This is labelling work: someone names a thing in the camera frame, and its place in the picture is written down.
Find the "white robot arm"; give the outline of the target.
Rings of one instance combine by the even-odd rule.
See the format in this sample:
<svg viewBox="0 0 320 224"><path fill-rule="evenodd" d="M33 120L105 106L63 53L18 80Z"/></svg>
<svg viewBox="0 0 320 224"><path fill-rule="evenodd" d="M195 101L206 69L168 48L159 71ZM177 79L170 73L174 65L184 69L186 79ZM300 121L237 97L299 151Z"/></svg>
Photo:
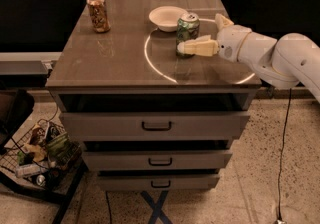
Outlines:
<svg viewBox="0 0 320 224"><path fill-rule="evenodd" d="M302 83L320 102L320 47L307 36L290 33L274 39L215 16L216 39L210 35L178 44L183 54L211 57L247 65L260 79L279 89Z"/></svg>

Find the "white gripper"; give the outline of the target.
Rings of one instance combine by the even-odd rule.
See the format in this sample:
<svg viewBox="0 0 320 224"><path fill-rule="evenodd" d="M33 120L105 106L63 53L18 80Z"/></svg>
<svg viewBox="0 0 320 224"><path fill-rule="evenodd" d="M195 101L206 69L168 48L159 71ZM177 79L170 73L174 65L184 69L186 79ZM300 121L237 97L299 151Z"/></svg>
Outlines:
<svg viewBox="0 0 320 224"><path fill-rule="evenodd" d="M218 53L225 60L237 62L241 45L252 30L240 25L233 25L230 19L219 13L215 15L215 23L219 30L218 42L213 40L210 35L204 35L179 43L178 52L205 57L211 57Z"/></svg>

